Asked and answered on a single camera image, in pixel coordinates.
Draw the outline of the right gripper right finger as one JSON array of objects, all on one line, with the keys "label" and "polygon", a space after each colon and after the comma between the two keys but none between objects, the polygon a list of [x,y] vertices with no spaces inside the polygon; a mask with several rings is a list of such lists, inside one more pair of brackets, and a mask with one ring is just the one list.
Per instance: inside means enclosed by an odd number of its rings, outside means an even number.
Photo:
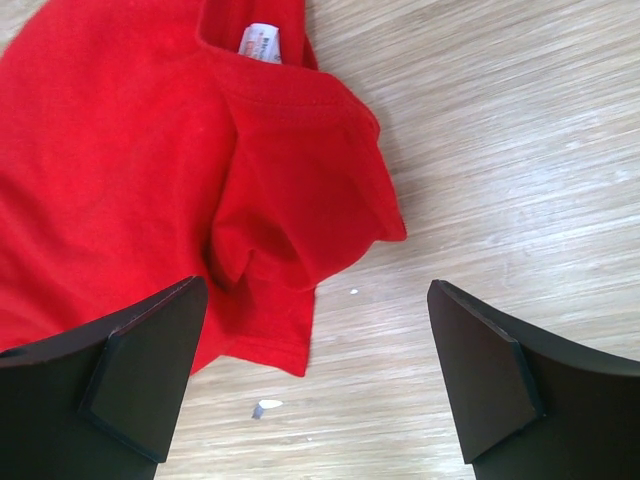
[{"label": "right gripper right finger", "polygon": [[435,280],[427,303],[465,463],[478,479],[636,479],[639,364]]}]

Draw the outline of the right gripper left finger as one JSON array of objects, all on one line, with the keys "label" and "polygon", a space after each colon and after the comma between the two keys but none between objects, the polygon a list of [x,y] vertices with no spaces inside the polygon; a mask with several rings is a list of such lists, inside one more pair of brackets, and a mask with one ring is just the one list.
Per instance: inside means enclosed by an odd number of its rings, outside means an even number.
[{"label": "right gripper left finger", "polygon": [[152,479],[166,461],[201,335],[190,277],[1,354],[4,479]]}]

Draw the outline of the red t shirt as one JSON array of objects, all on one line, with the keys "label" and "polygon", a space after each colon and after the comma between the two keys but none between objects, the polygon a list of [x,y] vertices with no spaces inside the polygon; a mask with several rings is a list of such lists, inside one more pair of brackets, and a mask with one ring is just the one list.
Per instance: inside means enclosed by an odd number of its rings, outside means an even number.
[{"label": "red t shirt", "polygon": [[301,1],[49,1],[1,59],[1,346],[190,276],[194,368],[305,373],[316,287],[407,233]]}]

